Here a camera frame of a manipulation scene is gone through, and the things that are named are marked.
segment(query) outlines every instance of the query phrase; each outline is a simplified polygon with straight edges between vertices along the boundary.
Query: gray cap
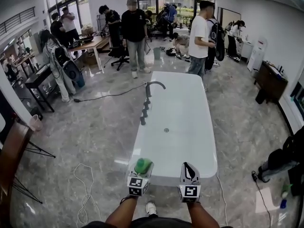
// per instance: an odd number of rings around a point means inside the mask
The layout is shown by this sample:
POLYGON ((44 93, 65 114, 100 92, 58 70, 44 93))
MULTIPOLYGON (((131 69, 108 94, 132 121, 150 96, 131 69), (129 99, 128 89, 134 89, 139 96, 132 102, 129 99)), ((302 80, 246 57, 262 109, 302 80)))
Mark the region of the gray cap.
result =
POLYGON ((127 5, 131 6, 131 5, 136 5, 137 4, 137 0, 127 0, 127 5))

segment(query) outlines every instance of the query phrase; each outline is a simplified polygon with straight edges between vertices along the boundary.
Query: office chair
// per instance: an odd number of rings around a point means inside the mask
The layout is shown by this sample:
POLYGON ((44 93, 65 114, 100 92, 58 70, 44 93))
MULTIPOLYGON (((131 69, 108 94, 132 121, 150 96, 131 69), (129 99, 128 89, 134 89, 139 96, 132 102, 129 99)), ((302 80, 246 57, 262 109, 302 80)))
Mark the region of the office chair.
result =
POLYGON ((119 47, 110 47, 110 49, 114 49, 115 53, 119 55, 119 60, 112 62, 111 66, 114 66, 114 64, 119 63, 117 71, 120 70, 121 66, 123 63, 130 63, 129 62, 129 58, 126 58, 127 56, 129 56, 129 52, 128 52, 128 48, 127 47, 123 47, 122 45, 119 47))

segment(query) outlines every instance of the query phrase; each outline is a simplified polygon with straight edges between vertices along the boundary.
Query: green sponge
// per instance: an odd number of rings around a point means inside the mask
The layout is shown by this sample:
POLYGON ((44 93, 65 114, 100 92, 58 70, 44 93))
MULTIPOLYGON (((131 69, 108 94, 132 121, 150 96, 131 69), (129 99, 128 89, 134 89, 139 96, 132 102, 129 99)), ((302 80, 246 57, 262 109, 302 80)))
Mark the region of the green sponge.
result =
POLYGON ((139 158, 134 168, 137 174, 146 174, 152 164, 152 161, 147 158, 139 158))

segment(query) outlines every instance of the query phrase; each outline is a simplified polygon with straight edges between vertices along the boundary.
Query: white pants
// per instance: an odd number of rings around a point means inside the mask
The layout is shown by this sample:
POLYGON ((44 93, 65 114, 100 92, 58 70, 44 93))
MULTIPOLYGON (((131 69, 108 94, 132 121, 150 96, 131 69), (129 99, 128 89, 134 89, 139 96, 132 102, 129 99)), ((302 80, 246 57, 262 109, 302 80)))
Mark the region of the white pants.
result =
POLYGON ((56 83, 59 86, 62 100, 67 101, 70 97, 68 96, 67 89, 72 93, 75 94, 76 90, 73 86, 72 80, 65 74, 62 68, 59 68, 59 73, 55 69, 53 72, 53 76, 56 80, 56 83))
POLYGON ((189 51, 189 48, 188 47, 185 47, 184 45, 181 45, 181 44, 177 44, 176 46, 176 51, 178 53, 181 53, 182 55, 188 55, 188 51, 189 51))

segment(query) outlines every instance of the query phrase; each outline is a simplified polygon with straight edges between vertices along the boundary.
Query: white cable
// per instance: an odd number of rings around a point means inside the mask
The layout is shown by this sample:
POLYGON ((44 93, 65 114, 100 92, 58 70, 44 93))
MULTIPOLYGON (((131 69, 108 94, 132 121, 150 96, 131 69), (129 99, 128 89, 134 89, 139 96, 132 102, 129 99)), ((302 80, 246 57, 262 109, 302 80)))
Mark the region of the white cable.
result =
POLYGON ((98 213, 99 213, 99 218, 100 218, 100 220, 101 220, 101 215, 100 215, 99 207, 98 207, 98 205, 95 203, 94 198, 93 198, 93 196, 91 195, 91 193, 92 193, 92 186, 93 186, 93 184, 94 184, 94 176, 93 176, 92 167, 80 163, 80 164, 77 165, 77 167, 76 167, 75 170, 74 170, 74 176, 84 184, 84 186, 85 186, 85 193, 86 193, 85 196, 84 196, 84 197, 82 198, 82 200, 81 200, 81 209, 79 210, 79 212, 78 212, 78 214, 77 214, 77 223, 76 223, 76 225, 77 225, 77 228, 79 228, 79 227, 78 227, 78 222, 80 222, 80 223, 83 224, 83 225, 86 225, 86 224, 88 223, 88 216, 87 216, 87 212, 86 212, 85 206, 86 206, 86 203, 88 202, 88 200, 89 200, 90 198, 92 198, 93 203, 95 204, 95 206, 96 206, 97 209, 98 209, 98 213), (88 167, 88 168, 91 169, 91 174, 92 174, 93 182, 92 182, 92 185, 91 185, 91 187, 90 187, 90 191, 89 191, 89 192, 87 192, 86 184, 85 184, 80 178, 78 178, 78 177, 75 175, 75 172, 76 172, 77 168, 78 168, 80 165, 83 165, 83 166, 88 167), (82 222, 82 221, 80 220, 80 218, 79 218, 79 214, 80 214, 82 211, 85 212, 86 222, 82 222))
POLYGON ((225 202, 225 220, 226 220, 226 226, 228 226, 228 222, 227 222, 227 203, 226 203, 225 196, 224 196, 224 190, 223 190, 223 187, 222 187, 222 183, 220 182, 220 179, 219 179, 219 176, 218 176, 218 172, 216 173, 216 176, 218 178, 218 181, 219 181, 219 184, 220 184, 220 188, 222 189, 223 200, 225 202))

